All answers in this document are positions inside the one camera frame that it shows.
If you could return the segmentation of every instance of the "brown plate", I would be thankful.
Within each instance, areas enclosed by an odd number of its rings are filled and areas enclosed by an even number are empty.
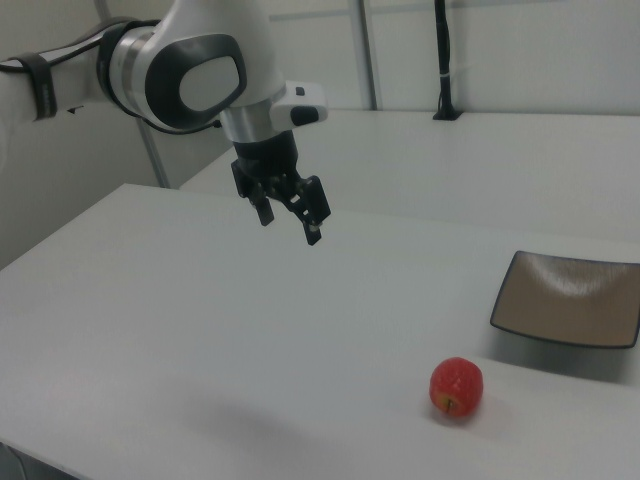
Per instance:
[[[491,325],[594,348],[631,348],[640,325],[640,265],[517,252]]]

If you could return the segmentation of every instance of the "white wall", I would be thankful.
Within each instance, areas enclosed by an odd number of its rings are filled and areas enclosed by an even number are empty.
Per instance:
[[[333,108],[367,107],[353,0],[263,0],[288,78],[325,86]],[[110,0],[161,16],[170,0]],[[453,92],[467,111],[640,114],[640,1],[447,0]],[[434,110],[433,0],[369,0],[381,103]]]
[[[3,0],[0,58],[69,43],[98,21],[87,0]],[[20,129],[0,174],[0,269],[125,182],[156,184],[135,124],[114,107]]]
[[[640,114],[638,0],[452,0],[454,98],[468,111]],[[433,1],[371,0],[385,109],[433,110]]]

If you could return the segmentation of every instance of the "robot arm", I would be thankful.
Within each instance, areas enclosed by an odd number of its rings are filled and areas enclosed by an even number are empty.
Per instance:
[[[105,99],[170,134],[200,131],[219,118],[238,154],[238,193],[261,223],[273,220],[275,199],[301,220],[310,245],[320,239],[331,212],[320,180],[297,172],[292,130],[326,119],[326,100],[318,85],[284,80],[258,0],[175,0],[159,23],[120,20],[40,58],[51,66],[50,87],[46,75],[32,74],[30,90],[28,75],[14,75],[40,68],[40,60],[0,63],[0,122],[9,132],[56,106]]]

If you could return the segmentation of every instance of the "white tabletop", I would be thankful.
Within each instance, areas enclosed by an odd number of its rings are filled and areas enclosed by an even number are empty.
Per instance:
[[[640,242],[640,117],[331,111],[295,130],[335,209]],[[230,150],[182,190],[237,195]]]
[[[0,441],[92,480],[637,478],[638,349],[489,325],[516,250],[640,262],[637,120],[465,114],[463,140],[421,115],[298,132],[334,210],[314,247],[281,206],[259,225],[228,154],[185,186],[222,195],[123,187],[2,270]],[[427,401],[454,355],[485,375],[463,424]]]
[[[123,187],[0,272],[0,439],[93,480],[637,478],[640,390],[475,355],[517,338],[488,323],[516,249],[640,245],[337,210],[309,247],[276,215]],[[454,355],[463,424],[428,408]]]

